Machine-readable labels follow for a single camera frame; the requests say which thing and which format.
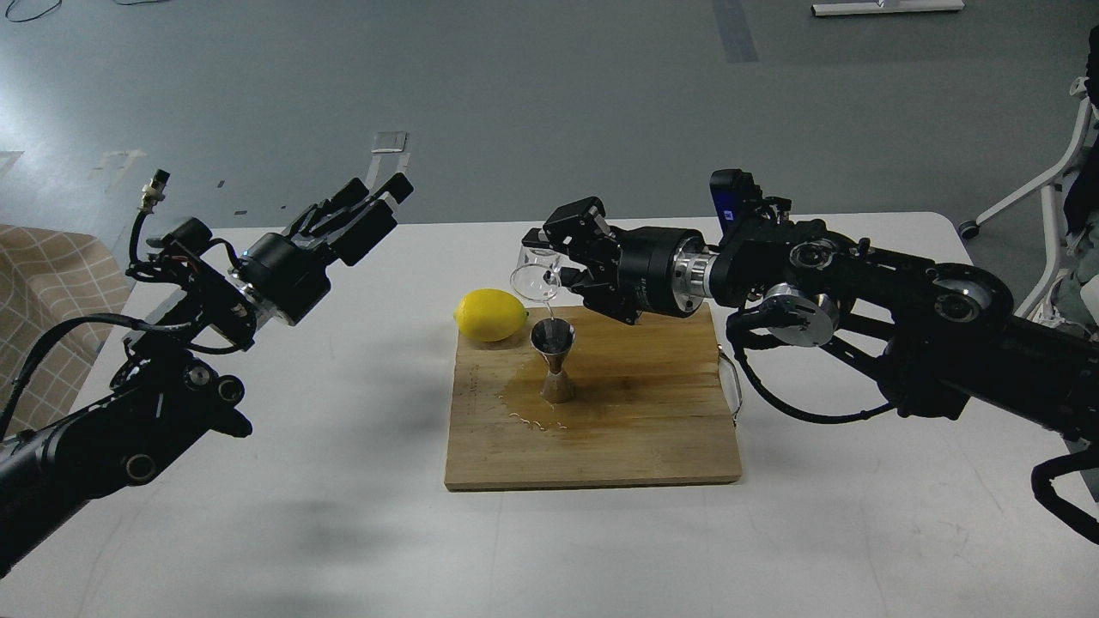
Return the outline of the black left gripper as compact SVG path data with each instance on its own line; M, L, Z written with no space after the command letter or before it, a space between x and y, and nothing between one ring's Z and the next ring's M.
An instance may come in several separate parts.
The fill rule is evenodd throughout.
M395 227L395 208L414 191L406 173L395 173L368 197L352 179L332 198L306 207L288 227L288 236L262 235L238 258L235 274L252 297L284 324L295 327L330 293L326 264L291 238L323 238L335 258L354 266Z

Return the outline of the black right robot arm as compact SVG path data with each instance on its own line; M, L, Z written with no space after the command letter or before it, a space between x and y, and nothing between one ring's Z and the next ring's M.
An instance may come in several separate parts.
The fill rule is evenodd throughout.
M687 318L707 299L728 306L726 340L747 382L789 417L817 424L882 412L955 420L970 399L1017 415L1080 452L1037 464L1035 499L1095 542L1096 518L1061 498L1057 477L1096 470L1095 342L1020 318L1004 282L972 265L937 263L792 221L792 205L766 196L752 173L712 173L722 236L693 228L611 227L596 197L560 206L522 246L571 266L550 282L624 324L644 313ZM819 347L882 391L884 402L818 415L774 395L750 367L750 349Z

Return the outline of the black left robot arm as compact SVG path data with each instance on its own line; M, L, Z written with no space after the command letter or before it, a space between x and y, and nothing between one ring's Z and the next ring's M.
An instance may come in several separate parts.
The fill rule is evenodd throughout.
M126 274L134 282L173 284L176 293L145 319L100 312L59 322L38 338L12 382L3 427L63 336L86 324L126 329L125 358L106 397L3 440L4 573L87 504L149 484L206 433L248 437L252 424L237 409L243 382L203 357L246 351L271 319L298 324L330 293L329 267L360 262L397 227L395 208L413 192L401 172L376 189L352 179L242 254L189 216L149 238L149 254L141 257L143 223L167 180L168 173L156 172L144 188Z

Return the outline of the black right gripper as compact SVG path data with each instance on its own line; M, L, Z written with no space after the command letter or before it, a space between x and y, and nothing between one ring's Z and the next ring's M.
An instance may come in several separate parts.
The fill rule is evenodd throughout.
M704 293L692 282L696 265L706 266L707 244L693 228L639 227L617 231L606 220L602 201L592 196L557 208L542 227L530 228L521 245L556 251L588 269L562 266L557 282L584 297L585 308L636 324L643 313L684 319L703 306Z

